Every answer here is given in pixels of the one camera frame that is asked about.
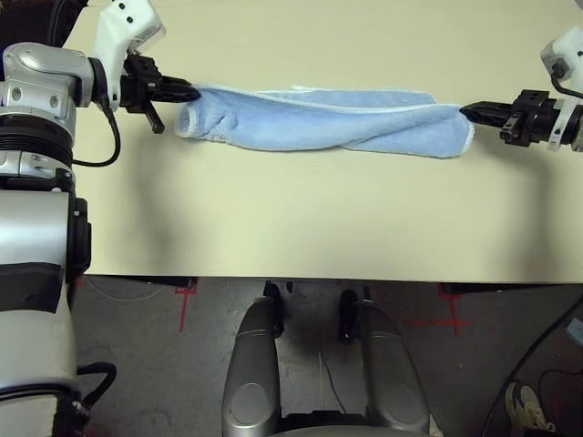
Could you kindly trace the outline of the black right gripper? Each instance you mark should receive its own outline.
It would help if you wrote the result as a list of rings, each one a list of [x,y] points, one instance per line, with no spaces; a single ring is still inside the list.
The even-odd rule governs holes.
[[[512,105],[479,101],[460,112],[474,124],[501,127],[499,136],[506,144],[529,147],[548,141],[558,117],[556,102],[548,91],[523,90]]]

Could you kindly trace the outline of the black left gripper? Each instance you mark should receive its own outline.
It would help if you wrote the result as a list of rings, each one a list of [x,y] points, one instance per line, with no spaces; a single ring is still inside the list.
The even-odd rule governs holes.
[[[128,55],[124,75],[120,79],[120,106],[130,114],[142,114],[154,134],[162,134],[165,126],[151,100],[160,89],[159,102],[186,103],[200,98],[199,91],[187,80],[160,74],[152,58]]]

